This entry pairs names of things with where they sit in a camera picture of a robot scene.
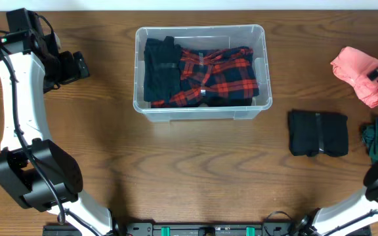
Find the pink garment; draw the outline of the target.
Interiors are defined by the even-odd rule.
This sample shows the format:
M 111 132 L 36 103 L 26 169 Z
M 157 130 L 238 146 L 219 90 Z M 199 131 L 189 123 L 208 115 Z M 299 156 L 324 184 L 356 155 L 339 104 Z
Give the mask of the pink garment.
M 368 77 L 378 67 L 378 59 L 358 49 L 344 47 L 331 65 L 333 74 L 348 83 L 359 100 L 370 108 L 378 106 L 378 82 Z

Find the black shirt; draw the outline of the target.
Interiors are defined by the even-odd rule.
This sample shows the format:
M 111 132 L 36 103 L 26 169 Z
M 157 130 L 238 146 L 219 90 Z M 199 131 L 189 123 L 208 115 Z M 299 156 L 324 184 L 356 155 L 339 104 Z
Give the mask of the black shirt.
M 179 62 L 182 47 L 175 38 L 164 40 L 148 38 L 144 49 L 144 100 L 170 100 L 180 92 Z

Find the black garment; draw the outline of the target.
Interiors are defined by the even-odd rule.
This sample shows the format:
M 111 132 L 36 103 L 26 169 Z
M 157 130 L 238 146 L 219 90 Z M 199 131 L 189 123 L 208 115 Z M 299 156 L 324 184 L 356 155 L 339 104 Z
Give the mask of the black garment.
M 230 107 L 230 106 L 250 106 L 252 104 L 252 98 L 244 99 L 230 99 L 221 97 L 203 98 L 202 103 L 209 107 Z
M 348 154 L 348 117 L 341 113 L 292 110 L 287 115 L 292 155 Z

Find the red plaid flannel shirt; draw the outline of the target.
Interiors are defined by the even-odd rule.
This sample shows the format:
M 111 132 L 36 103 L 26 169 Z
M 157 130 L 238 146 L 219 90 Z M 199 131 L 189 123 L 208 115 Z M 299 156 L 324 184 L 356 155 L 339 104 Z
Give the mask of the red plaid flannel shirt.
M 203 98 L 252 98 L 259 95 L 253 70 L 253 49 L 183 49 L 178 63 L 180 92 L 170 100 L 151 102 L 152 108 L 192 108 Z

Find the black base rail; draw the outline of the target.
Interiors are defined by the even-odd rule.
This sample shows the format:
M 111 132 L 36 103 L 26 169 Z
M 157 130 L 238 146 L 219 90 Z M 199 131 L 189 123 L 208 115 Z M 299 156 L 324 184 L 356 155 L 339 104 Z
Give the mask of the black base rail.
M 261 235 L 288 235 L 292 228 L 290 223 L 265 223 L 263 229 L 261 224 L 230 224 L 230 225 L 178 225 L 178 224 L 151 224 L 134 223 L 124 229 L 126 236 L 261 236 Z M 72 236 L 82 235 L 74 226 L 44 226 L 43 236 Z M 369 226 L 358 229 L 348 235 L 371 236 Z

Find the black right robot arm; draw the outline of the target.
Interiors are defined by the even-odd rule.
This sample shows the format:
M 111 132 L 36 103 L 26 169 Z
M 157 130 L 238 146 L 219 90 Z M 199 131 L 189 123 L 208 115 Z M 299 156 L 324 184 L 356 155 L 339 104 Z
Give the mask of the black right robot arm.
M 365 235 L 364 228 L 378 222 L 378 117 L 362 130 L 362 138 L 373 161 L 363 188 L 336 205 L 305 216 L 291 235 Z

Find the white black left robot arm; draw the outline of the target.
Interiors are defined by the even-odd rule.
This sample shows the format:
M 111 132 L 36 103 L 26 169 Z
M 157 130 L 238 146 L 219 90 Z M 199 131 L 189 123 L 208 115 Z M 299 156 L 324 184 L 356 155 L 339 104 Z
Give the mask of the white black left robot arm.
M 0 34 L 4 131 L 0 186 L 22 208 L 56 216 L 53 235 L 118 235 L 111 211 L 83 188 L 77 161 L 51 137 L 44 94 L 90 75 L 80 52 L 62 51 L 44 16 L 27 9 L 6 14 Z

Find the clear plastic storage container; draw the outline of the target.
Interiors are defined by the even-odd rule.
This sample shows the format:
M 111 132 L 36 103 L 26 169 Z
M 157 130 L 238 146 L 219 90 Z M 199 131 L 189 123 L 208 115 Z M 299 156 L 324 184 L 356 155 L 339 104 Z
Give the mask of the clear plastic storage container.
M 250 106 L 196 108 L 152 108 L 144 101 L 144 53 L 148 38 L 163 40 L 175 38 L 175 43 L 196 50 L 231 49 L 248 46 L 253 49 L 253 70 L 259 86 L 259 95 L 252 98 Z M 133 107 L 151 122 L 169 122 L 197 119 L 254 119 L 273 103 L 265 30 L 258 24 L 227 26 L 182 26 L 182 27 L 141 27 L 135 34 L 135 69 Z

